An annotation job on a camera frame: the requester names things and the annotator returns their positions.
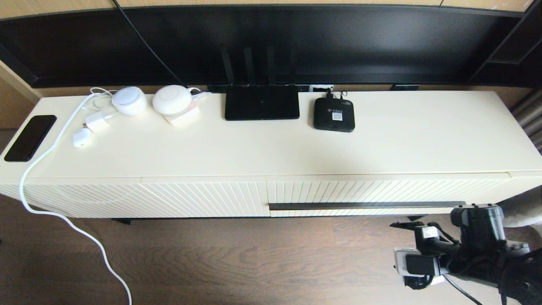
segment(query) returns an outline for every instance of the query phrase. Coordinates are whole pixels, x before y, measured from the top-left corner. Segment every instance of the dark wood floor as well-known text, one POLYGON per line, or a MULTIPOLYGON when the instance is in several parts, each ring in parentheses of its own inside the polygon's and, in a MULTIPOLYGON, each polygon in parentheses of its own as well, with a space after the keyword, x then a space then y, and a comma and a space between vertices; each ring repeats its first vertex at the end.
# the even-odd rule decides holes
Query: dark wood floor
MULTIPOLYGON (((431 216, 453 230, 448 215, 431 216)), ((443 283, 402 286, 393 249, 413 246, 404 217, 76 219, 103 241, 134 304, 469 304, 443 283)), ((540 240, 529 228, 508 238, 540 240)), ((0 304, 126 304, 99 249, 62 220, 0 197, 0 304)), ((460 283, 484 304, 495 289, 460 283)))

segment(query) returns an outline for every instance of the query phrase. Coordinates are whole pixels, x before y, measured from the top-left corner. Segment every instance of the black tv box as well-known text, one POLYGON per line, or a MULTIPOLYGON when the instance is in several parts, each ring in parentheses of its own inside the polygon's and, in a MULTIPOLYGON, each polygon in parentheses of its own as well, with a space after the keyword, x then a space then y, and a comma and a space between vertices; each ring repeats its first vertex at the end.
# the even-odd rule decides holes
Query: black tv box
POLYGON ((314 128, 331 131, 352 132, 356 127, 354 104, 351 101, 334 98, 328 93, 325 98, 314 102, 314 128))
POLYGON ((226 90, 226 120, 299 118, 296 86, 230 87, 226 90))

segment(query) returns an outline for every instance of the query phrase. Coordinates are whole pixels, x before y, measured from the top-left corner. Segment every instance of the smartphone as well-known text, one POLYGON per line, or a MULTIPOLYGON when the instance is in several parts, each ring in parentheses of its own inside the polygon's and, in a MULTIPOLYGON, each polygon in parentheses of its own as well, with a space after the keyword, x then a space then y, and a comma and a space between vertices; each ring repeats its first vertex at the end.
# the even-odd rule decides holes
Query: smartphone
POLYGON ((30 161, 55 121, 56 116, 53 115, 32 117, 5 154, 4 160, 7 162, 30 161))

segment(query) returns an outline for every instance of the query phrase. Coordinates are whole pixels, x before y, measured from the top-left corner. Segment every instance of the qr code sticker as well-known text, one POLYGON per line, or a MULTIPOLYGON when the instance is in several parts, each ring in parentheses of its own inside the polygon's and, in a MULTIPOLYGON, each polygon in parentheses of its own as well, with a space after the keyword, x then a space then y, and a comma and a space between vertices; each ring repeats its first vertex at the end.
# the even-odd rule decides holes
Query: qr code sticker
POLYGON ((332 120, 343 120, 343 114, 340 112, 332 112, 331 114, 332 120))

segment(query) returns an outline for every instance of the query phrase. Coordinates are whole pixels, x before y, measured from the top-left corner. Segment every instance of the cabinet top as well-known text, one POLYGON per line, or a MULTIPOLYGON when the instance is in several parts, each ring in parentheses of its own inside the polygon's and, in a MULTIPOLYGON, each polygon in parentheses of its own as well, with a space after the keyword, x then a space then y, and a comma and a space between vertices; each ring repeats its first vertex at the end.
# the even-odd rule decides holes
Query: cabinet top
MULTIPOLYGON (((30 177, 161 177, 225 175, 494 173, 542 170, 542 157, 494 92, 350 92, 352 133, 313 127, 314 100, 299 93, 300 118, 224 119, 225 94, 199 101, 201 113, 184 127, 170 125, 152 106, 122 114, 93 133, 92 143, 72 146, 81 110, 58 147, 30 177)), ((83 97, 43 98, 30 116, 57 122, 33 160, 53 142, 83 97)), ((0 179, 20 177, 29 165, 0 161, 0 179)))

